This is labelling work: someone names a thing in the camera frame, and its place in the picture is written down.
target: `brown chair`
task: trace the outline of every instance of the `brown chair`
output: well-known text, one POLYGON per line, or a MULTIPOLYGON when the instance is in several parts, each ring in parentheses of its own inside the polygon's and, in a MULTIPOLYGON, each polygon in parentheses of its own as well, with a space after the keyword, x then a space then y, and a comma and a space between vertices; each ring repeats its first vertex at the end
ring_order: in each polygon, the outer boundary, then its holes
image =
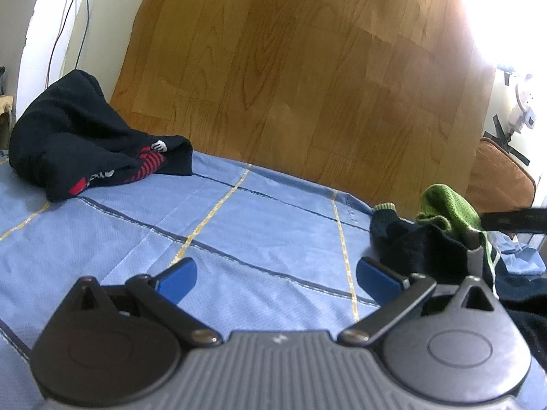
POLYGON ((466 191, 466 200, 479 213, 532 206, 534 179, 496 143, 483 137, 466 191))

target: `sock logo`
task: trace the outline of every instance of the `sock logo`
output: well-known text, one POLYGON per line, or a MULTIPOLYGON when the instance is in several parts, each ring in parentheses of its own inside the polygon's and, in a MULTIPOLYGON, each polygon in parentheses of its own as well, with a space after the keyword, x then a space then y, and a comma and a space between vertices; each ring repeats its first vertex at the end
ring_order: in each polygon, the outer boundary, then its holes
POLYGON ((106 179, 108 177, 112 177, 114 175, 114 170, 112 171, 105 171, 104 173, 97 173, 97 174, 93 174, 91 175, 91 177, 89 177, 89 180, 86 180, 85 177, 82 177, 78 183, 75 184, 75 186, 73 186, 72 188, 70 188, 70 190, 68 190, 68 192, 71 194, 71 195, 78 195, 80 194, 80 192, 82 192, 84 189, 86 189, 87 187, 89 187, 89 185, 91 184, 91 181, 95 180, 95 179, 106 179))
POLYGON ((168 146, 163 140, 158 140, 156 143, 152 143, 150 148, 157 152, 166 152, 168 150, 168 146))
POLYGON ((114 170, 112 170, 112 171, 105 171, 104 173, 93 174, 91 177, 89 177, 88 186, 89 186, 89 184, 91 183, 92 180, 95 180, 95 179, 106 179, 106 178, 108 178, 108 177, 112 177, 113 175, 114 175, 114 170))

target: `light blue cloth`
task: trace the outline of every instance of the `light blue cloth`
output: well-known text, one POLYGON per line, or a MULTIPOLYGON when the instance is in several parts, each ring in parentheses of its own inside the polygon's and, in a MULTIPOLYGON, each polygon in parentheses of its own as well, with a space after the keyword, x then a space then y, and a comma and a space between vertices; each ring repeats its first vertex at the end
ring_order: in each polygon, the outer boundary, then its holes
POLYGON ((488 240, 496 248, 511 274, 543 274, 545 263, 537 250, 529 245, 513 242, 500 231, 488 231, 488 240))
MULTIPOLYGON (((151 175, 123 186, 97 187, 49 206, 0 241, 0 319, 32 347, 62 298, 82 275, 121 284, 156 275, 248 165, 198 152, 194 175, 151 175)), ((0 236, 45 204, 43 190, 0 164, 0 236)), ((228 338, 233 330, 329 330, 354 323, 378 305, 355 281, 370 242, 372 210, 355 197, 315 183, 250 167, 241 186, 193 239, 196 286, 179 307, 228 338)), ((29 410, 42 399, 28 359, 0 334, 0 409, 29 410)), ((545 373, 532 365, 518 399, 525 410, 547 406, 545 373)))

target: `white wall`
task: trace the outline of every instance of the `white wall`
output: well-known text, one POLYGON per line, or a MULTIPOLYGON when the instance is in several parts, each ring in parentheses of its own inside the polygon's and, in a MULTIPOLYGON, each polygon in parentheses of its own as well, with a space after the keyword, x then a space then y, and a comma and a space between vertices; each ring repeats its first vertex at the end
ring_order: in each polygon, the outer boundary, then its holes
MULTIPOLYGON (((66 1, 36 2, 35 15, 28 26, 27 44, 21 58, 17 118, 44 90, 51 50, 70 3, 70 0, 66 1)), ((90 26, 78 68, 97 77, 107 100, 114 92, 129 44, 133 20, 141 2, 142 0, 89 0, 90 26)), ((76 0, 55 47, 50 84, 74 68, 85 22, 85 0, 76 0)))
MULTIPOLYGON (((142 0, 90 0, 90 24, 78 68, 94 75, 110 100, 142 0)), ((63 74, 75 67, 86 24, 82 1, 68 43, 63 74)))
POLYGON ((23 115, 27 106, 44 90, 51 51, 68 12, 67 23, 55 46, 51 62, 50 83, 58 80, 61 76, 68 41, 81 0, 75 0, 70 11, 68 11, 69 5, 70 0, 36 0, 34 16, 28 25, 27 42, 21 57, 17 90, 17 118, 23 115))
POLYGON ((0 65, 5 66, 4 88, 16 95, 21 54, 36 0, 0 0, 0 65))
MULTIPOLYGON (((496 70, 496 78, 494 79, 484 123, 484 130, 492 135, 497 135, 492 119, 494 115, 498 116, 505 133, 508 133, 510 130, 508 120, 513 107, 516 105, 515 85, 517 81, 517 77, 511 76, 509 78, 509 86, 505 86, 503 71, 496 70)), ((538 94, 534 97, 536 101, 538 101, 541 95, 538 94)), ((547 110, 537 110, 534 129, 524 126, 521 133, 513 134, 510 145, 530 159, 530 165, 526 170, 536 183, 539 182, 539 179, 547 172, 547 110)))
POLYGON ((521 75, 547 68, 547 0, 462 0, 475 45, 521 75))

